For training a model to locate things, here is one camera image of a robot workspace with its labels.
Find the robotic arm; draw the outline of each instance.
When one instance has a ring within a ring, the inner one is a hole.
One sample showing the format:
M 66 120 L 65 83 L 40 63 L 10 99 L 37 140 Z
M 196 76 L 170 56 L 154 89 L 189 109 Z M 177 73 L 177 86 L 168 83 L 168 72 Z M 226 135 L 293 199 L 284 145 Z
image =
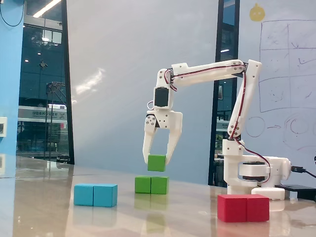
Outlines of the robotic arm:
M 192 85 L 207 81 L 243 76 L 243 81 L 231 120 L 228 126 L 229 139 L 223 140 L 224 180 L 228 194 L 263 194 L 270 199 L 284 199 L 284 189 L 275 188 L 281 179 L 287 179 L 291 163 L 287 158 L 263 157 L 248 150 L 244 142 L 238 140 L 258 84 L 262 64 L 253 60 L 244 63 L 229 60 L 196 67 L 186 63 L 174 64 L 171 69 L 161 69 L 154 88 L 153 108 L 148 107 L 145 119 L 143 155 L 148 163 L 148 155 L 157 128 L 169 129 L 166 164 L 169 164 L 173 151 L 182 132 L 182 113 L 172 111 L 173 95 L 176 86 Z M 244 155 L 246 150 L 253 155 Z
M 157 84 L 154 88 L 153 108 L 147 111 L 145 119 L 145 138 L 143 155 L 145 163 L 157 128 L 169 129 L 169 141 L 167 146 L 166 164 L 171 160 L 173 151 L 182 132 L 182 113 L 172 111 L 173 95 L 177 86 L 187 86 L 197 83 L 228 79 L 244 74 L 251 80 L 244 90 L 242 83 L 239 91 L 232 119 L 229 123 L 228 133 L 231 138 L 238 137 L 244 126 L 244 119 L 252 101 L 254 89 L 258 81 L 261 63 L 249 60 L 244 63 L 240 60 L 229 60 L 196 67 L 188 67 L 186 63 L 174 64 L 172 69 L 161 69 L 157 75 Z

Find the cable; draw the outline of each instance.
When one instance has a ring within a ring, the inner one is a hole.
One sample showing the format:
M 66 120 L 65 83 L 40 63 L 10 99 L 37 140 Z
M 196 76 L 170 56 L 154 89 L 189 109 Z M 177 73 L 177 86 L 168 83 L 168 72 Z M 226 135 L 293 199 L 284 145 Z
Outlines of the cable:
M 309 171 L 307 171 L 306 169 L 304 169 L 301 166 L 291 166 L 291 171 L 296 172 L 296 173 L 307 173 L 307 174 L 311 175 L 312 177 L 316 178 L 316 175 L 310 173 Z
M 268 164 L 268 166 L 269 166 L 269 168 L 270 168 L 270 169 L 269 169 L 268 178 L 267 178 L 265 181 L 260 182 L 261 184 L 267 183 L 267 181 L 270 179 L 270 176 L 271 176 L 271 165 L 270 165 L 269 161 L 268 161 L 266 158 L 264 158 L 262 155 L 260 155 L 259 153 L 256 153 L 256 152 L 253 152 L 252 150 L 247 149 L 236 137 L 234 138 L 234 140 L 235 140 L 239 145 L 242 145 L 242 146 L 245 148 L 246 151 L 248 151 L 249 153 L 252 153 L 252 154 L 254 154 L 254 155 L 260 157 L 261 159 L 263 159 L 263 160 Z
M 241 115 L 241 111 L 242 111 L 242 107 L 243 107 L 243 101 L 245 99 L 245 93 L 246 93 L 246 82 L 247 82 L 246 73 L 243 72 L 243 89 L 242 89 L 241 103 L 240 103 L 240 108 L 239 108 L 239 112 L 238 112 L 238 117 L 237 117 L 234 129 L 233 129 L 232 135 L 230 137 L 231 139 L 233 139 L 233 137 L 234 137 L 234 134 L 235 134 L 235 131 L 236 131 L 237 125 L 238 125 L 238 120 L 239 120 L 239 117 Z
M 210 71 L 210 70 L 213 70 L 213 69 L 234 68 L 234 67 L 245 67 L 245 65 L 230 65 L 230 66 L 218 66 L 218 67 L 213 67 L 213 68 L 206 68 L 206 69 L 202 69 L 202 70 L 199 70 L 199 71 L 194 71 L 194 72 L 191 72 L 191 73 L 179 74 L 179 75 L 176 75 L 174 77 L 177 78 L 177 77 L 183 77 L 183 76 L 192 75 L 192 74 L 195 74 L 195 73 L 202 73 L 202 72 Z
M 20 25 L 20 23 L 22 22 L 22 20 L 23 20 L 23 15 L 24 15 L 24 5 L 25 5 L 25 0 L 23 1 L 23 10 L 22 10 L 22 16 L 21 16 L 21 19 L 20 19 L 20 21 L 19 21 L 19 23 L 18 24 L 16 24 L 16 25 L 10 25 L 9 23 L 7 23 L 6 22 L 6 20 L 3 18 L 3 16 L 2 16 L 2 12 L 1 12 L 1 4 L 0 4 L 0 15 L 1 15 L 1 18 L 2 18 L 2 20 L 8 25 L 8 26 L 11 26 L 11 27 L 17 27 L 18 25 Z
M 165 81 L 167 84 L 170 84 L 170 88 L 171 88 L 172 90 L 178 91 L 178 88 L 176 88 L 174 85 L 172 85 L 171 82 L 170 82 L 170 83 L 168 82 L 167 77 L 166 77 L 167 72 L 170 72 L 170 70 L 168 69 L 168 70 L 166 70 L 166 71 L 164 72 L 164 74 L 163 74 L 164 81 Z
M 148 102 L 147 103 L 147 108 L 149 109 L 149 110 L 154 110 L 154 108 L 152 107 L 152 108 L 149 108 L 149 105 L 151 104 L 151 103 L 153 103 L 154 101 L 153 100 L 151 100 L 150 102 Z

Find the blue block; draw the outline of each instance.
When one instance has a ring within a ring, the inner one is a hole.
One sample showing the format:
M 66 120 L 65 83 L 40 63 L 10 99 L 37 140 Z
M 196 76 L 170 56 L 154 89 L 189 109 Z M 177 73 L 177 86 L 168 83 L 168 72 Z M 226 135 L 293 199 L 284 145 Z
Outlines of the blue block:
M 113 207 L 118 203 L 117 184 L 95 184 L 93 189 L 93 205 Z
M 76 184 L 74 189 L 74 205 L 93 206 L 93 184 Z

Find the table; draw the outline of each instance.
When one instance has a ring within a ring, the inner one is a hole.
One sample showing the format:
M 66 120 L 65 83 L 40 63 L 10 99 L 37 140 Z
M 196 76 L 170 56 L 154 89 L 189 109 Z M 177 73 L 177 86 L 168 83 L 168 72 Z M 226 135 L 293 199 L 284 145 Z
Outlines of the table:
M 15 177 L 0 178 L 2 237 L 314 237 L 316 203 L 274 201 L 264 223 L 223 223 L 225 188 L 170 181 L 168 195 L 134 193 L 135 174 L 17 158 Z M 117 183 L 114 208 L 73 205 L 77 183 Z

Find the red cube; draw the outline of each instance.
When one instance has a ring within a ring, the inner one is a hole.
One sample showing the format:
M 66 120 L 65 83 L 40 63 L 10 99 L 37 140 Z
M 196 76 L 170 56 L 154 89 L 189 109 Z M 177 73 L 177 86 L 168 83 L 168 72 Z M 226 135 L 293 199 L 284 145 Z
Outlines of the red cube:
M 247 195 L 247 199 L 247 221 L 268 221 L 270 217 L 269 198 L 259 194 L 252 194 Z
M 246 195 L 218 195 L 217 218 L 224 222 L 246 222 Z

